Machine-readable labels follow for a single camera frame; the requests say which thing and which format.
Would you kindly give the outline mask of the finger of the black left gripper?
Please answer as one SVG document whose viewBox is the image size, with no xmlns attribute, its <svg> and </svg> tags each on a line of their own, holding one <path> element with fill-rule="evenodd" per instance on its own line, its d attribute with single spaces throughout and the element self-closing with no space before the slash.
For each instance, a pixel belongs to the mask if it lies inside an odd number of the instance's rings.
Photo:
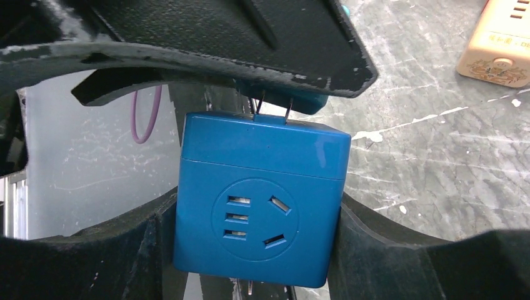
<svg viewBox="0 0 530 300">
<path fill-rule="evenodd" d="M 71 91 L 76 99 L 117 99 L 160 84 L 231 87 L 217 58 L 126 42 L 71 42 L 8 46 L 1 50 L 1 95 L 42 81 L 93 70 Z"/>
<path fill-rule="evenodd" d="M 201 56 L 217 58 L 221 72 L 237 79 L 263 79 L 269 83 L 305 90 L 330 92 L 330 96 L 355 98 L 377 78 L 378 72 L 361 39 L 356 33 L 356 51 L 347 41 L 337 40 L 336 32 L 316 39 L 329 46 L 339 57 L 327 54 L 302 55 L 303 59 L 319 60 L 305 66 L 285 50 L 273 51 L 259 37 L 238 1 L 89 1 L 96 16 L 114 33 L 119 43 L 145 44 L 176 49 Z M 256 1 L 265 16 L 277 29 L 284 29 L 279 13 L 272 7 L 278 1 Z M 334 26 L 323 13 L 321 1 L 294 1 L 286 12 L 302 21 L 301 10 L 319 16 L 318 25 Z M 78 99 L 85 106 L 102 106 L 113 99 Z"/>
</svg>

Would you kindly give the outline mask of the teal plug adapter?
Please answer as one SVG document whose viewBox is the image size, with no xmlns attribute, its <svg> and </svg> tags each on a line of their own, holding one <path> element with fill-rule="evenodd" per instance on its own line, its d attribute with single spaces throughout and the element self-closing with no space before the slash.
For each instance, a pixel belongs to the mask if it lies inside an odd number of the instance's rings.
<svg viewBox="0 0 530 300">
<path fill-rule="evenodd" d="M 269 17 L 265 16 L 263 9 L 259 7 L 256 1 L 238 1 L 238 6 L 244 11 L 249 18 L 252 26 L 258 33 L 264 43 L 273 51 L 285 50 L 292 54 L 294 58 L 304 61 L 305 66 L 318 63 L 319 60 L 310 61 L 303 59 L 302 55 L 309 54 L 327 54 L 328 57 L 338 58 L 336 52 L 331 51 L 329 46 L 318 43 L 316 39 L 329 37 L 329 31 L 336 32 L 337 40 L 347 41 L 348 45 L 354 50 L 360 48 L 357 45 L 356 33 L 353 31 L 351 22 L 346 18 L 349 11 L 339 6 L 337 1 L 321 1 L 325 7 L 322 12 L 333 20 L 334 26 L 323 27 L 317 22 L 321 20 L 319 16 L 314 16 L 301 10 L 295 15 L 304 13 L 306 16 L 302 21 L 294 20 L 292 14 L 286 12 L 288 4 L 294 4 L 294 1 L 278 1 L 272 7 L 272 14 L 277 16 L 283 13 L 284 16 L 279 18 L 280 23 L 285 25 L 284 29 L 277 29 L 270 22 Z M 262 99 L 271 104 L 285 108 L 291 108 L 304 114 L 315 114 L 322 109 L 327 101 L 330 92 L 316 92 L 305 90 L 302 87 L 280 86 L 267 82 L 263 79 L 237 79 L 236 89 L 243 95 L 253 98 Z"/>
</svg>

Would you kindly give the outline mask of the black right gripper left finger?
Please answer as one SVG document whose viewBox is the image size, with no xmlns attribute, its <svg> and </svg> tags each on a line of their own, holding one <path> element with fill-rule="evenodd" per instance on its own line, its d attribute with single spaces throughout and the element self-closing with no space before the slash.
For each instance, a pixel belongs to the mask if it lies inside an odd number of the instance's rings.
<svg viewBox="0 0 530 300">
<path fill-rule="evenodd" d="M 2 299 L 178 299 L 177 191 L 71 236 L 1 239 Z"/>
</svg>

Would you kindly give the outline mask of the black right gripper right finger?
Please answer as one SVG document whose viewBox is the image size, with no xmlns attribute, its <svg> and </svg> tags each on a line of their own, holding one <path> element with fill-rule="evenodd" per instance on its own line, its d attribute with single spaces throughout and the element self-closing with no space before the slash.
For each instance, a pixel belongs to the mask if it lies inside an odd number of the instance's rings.
<svg viewBox="0 0 530 300">
<path fill-rule="evenodd" d="M 332 299 L 528 299 L 529 231 L 447 241 L 344 194 L 327 278 Z"/>
</svg>

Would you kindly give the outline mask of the blue cube socket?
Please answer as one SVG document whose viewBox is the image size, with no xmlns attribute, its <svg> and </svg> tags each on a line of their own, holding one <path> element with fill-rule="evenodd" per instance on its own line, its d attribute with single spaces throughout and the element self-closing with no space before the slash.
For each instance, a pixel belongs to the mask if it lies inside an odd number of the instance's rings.
<svg viewBox="0 0 530 300">
<path fill-rule="evenodd" d="M 187 114 L 182 138 L 174 267 L 323 286 L 350 135 L 282 116 L 208 111 Z"/>
</svg>

